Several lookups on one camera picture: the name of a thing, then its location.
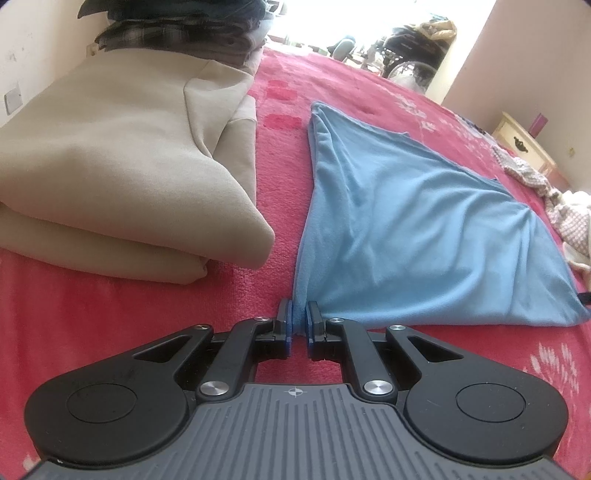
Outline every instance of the light blue fabric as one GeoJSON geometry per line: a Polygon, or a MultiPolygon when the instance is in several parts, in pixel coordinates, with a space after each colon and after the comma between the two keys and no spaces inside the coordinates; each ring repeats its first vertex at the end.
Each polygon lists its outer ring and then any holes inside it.
{"type": "Polygon", "coordinates": [[[306,302],[367,328],[571,326],[589,312],[538,216],[496,180],[412,140],[312,106],[314,193],[294,281],[306,302]]]}

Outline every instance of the wall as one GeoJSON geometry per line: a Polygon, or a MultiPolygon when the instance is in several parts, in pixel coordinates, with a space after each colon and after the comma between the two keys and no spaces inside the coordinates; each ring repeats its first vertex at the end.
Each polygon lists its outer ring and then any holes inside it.
{"type": "Polygon", "coordinates": [[[591,193],[591,22],[570,52],[567,68],[553,75],[557,77],[553,98],[542,108],[548,124],[538,141],[574,190],[591,193]]]}
{"type": "Polygon", "coordinates": [[[457,27],[457,37],[450,47],[427,97],[441,104],[476,44],[496,0],[441,0],[437,12],[451,18],[457,27]]]}
{"type": "Polygon", "coordinates": [[[488,131],[502,111],[528,127],[590,20],[583,0],[497,0],[442,105],[488,131]]]}
{"type": "Polygon", "coordinates": [[[0,126],[9,120],[6,92],[18,82],[26,103],[86,58],[86,46],[106,28],[104,15],[78,20],[81,4],[10,0],[0,10],[0,126]]]}

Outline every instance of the pink bedspread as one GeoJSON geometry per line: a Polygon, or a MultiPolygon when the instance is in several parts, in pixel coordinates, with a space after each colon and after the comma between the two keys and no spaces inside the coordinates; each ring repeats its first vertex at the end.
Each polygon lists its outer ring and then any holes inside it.
{"type": "MultiPolygon", "coordinates": [[[[259,117],[258,206],[277,234],[261,270],[211,262],[207,278],[179,287],[77,273],[0,251],[0,473],[8,480],[37,460],[22,412],[44,381],[196,323],[223,330],[250,316],[272,316],[280,299],[291,296],[313,186],[306,127],[314,100],[364,122],[407,131],[447,158],[497,177],[547,222],[535,193],[507,177],[488,146],[452,113],[369,73],[317,55],[268,50],[251,93],[259,117]]],[[[591,471],[590,324],[421,330],[552,383],[570,410],[556,459],[578,478],[591,471]]],[[[299,339],[293,357],[263,364],[259,379],[321,383],[337,382],[340,374],[335,364],[307,362],[299,339]]]]}

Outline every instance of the circular cap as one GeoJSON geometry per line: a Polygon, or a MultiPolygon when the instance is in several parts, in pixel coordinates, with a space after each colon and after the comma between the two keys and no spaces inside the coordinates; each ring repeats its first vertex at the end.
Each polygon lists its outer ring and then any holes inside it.
{"type": "Polygon", "coordinates": [[[363,386],[363,389],[372,395],[388,395],[394,386],[384,380],[370,380],[363,386]]]}
{"type": "Polygon", "coordinates": [[[225,382],[211,381],[205,382],[199,387],[203,395],[208,397],[218,397],[230,391],[230,386],[225,382]]]}
{"type": "Polygon", "coordinates": [[[469,417],[490,423],[516,419],[525,410],[519,392],[494,383],[470,385],[457,394],[456,402],[469,417]]]}
{"type": "Polygon", "coordinates": [[[69,412],[87,423],[109,423],[131,412],[138,397],[127,387],[96,384],[81,388],[67,400],[69,412]]]}

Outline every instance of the light switch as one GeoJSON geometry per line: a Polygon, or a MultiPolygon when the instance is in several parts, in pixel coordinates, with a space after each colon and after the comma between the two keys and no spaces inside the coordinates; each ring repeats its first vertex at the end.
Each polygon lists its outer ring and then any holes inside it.
{"type": "Polygon", "coordinates": [[[6,113],[8,115],[12,115],[22,106],[21,88],[18,85],[4,95],[4,105],[6,105],[6,113]]]}

